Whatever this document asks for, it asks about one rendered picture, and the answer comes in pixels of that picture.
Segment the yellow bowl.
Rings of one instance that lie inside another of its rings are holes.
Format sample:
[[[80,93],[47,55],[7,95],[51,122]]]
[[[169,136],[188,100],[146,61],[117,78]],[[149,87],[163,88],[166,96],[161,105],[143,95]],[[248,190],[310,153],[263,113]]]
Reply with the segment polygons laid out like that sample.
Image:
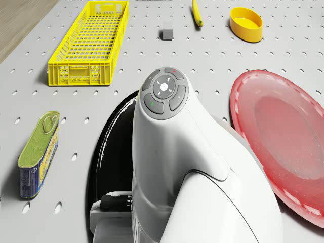
[[[230,11],[230,28],[239,38],[256,43],[262,39],[263,20],[248,8],[235,7]]]

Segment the banana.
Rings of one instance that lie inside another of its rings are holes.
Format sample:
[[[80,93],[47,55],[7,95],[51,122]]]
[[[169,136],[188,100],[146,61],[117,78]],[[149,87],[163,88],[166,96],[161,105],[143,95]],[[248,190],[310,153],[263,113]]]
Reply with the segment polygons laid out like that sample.
[[[202,17],[200,15],[199,7],[197,4],[197,0],[192,0],[192,11],[194,15],[195,22],[198,27],[203,27],[204,22],[202,20]]]

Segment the yellow basket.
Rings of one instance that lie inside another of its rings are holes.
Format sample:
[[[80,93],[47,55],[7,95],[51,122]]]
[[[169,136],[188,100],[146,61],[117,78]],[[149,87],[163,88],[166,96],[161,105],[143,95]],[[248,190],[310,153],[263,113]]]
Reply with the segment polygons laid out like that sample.
[[[48,84],[111,84],[128,17],[128,1],[87,2],[48,61]]]

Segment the red plate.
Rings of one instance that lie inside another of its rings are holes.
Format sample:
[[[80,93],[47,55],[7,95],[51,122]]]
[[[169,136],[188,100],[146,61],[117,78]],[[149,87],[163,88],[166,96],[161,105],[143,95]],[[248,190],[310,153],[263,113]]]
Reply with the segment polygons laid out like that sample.
[[[233,83],[230,111],[274,193],[324,228],[324,108],[288,79],[252,70]]]

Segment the grey cube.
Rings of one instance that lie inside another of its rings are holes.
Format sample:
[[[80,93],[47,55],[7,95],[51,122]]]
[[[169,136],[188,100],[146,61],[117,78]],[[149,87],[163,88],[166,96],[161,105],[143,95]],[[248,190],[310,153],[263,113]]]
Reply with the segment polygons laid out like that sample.
[[[171,21],[165,21],[162,29],[162,40],[171,41],[173,39],[173,24]]]

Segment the flat-sided can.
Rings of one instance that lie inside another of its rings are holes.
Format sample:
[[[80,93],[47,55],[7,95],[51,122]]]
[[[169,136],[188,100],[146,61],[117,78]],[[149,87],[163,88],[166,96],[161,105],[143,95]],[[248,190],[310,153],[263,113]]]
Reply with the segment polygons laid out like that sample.
[[[34,198],[41,190],[58,147],[59,118],[57,111],[46,112],[38,120],[18,158],[22,198]]]

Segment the black plate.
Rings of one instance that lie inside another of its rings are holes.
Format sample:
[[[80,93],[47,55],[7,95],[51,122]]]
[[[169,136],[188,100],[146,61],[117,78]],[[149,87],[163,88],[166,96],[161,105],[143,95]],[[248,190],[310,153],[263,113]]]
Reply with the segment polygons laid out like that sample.
[[[89,228],[93,203],[110,192],[132,190],[132,131],[137,95],[133,92],[122,100],[106,122],[97,142],[87,188]]]

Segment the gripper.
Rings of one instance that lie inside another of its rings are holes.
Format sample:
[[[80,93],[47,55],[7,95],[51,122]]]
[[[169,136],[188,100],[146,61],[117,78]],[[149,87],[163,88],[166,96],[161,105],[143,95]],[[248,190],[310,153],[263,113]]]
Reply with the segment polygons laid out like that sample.
[[[110,192],[93,203],[90,230],[93,243],[133,243],[132,193]]]

